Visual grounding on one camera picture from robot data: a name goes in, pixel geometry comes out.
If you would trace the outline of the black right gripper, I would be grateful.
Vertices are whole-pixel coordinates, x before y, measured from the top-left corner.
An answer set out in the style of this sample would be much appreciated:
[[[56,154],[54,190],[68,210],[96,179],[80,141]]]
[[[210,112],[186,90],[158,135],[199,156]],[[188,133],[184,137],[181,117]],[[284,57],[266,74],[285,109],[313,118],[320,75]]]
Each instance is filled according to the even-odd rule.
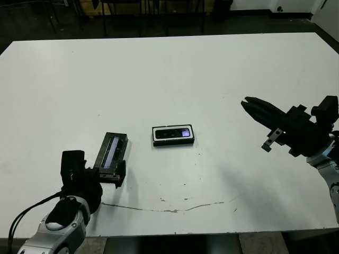
[[[276,142],[290,147],[289,153],[294,157],[310,157],[330,141],[330,106],[314,106],[311,114],[307,114],[302,105],[293,106],[285,113],[256,97],[245,97],[241,105],[256,122],[271,129],[268,139],[262,145],[262,149],[267,152],[271,151],[271,145]]]

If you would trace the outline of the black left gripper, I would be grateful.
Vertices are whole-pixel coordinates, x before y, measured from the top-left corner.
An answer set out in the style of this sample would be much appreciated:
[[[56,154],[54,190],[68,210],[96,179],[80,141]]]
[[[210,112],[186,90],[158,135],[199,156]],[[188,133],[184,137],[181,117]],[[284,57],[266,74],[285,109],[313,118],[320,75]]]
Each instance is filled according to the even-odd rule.
[[[62,195],[77,196],[86,200],[90,213],[93,214],[101,204],[103,189],[101,184],[114,184],[116,188],[121,187],[126,176],[126,161],[121,160],[117,164],[116,175],[110,176],[108,173],[102,173],[100,165],[94,165],[93,168],[61,168],[61,179],[63,186]]]

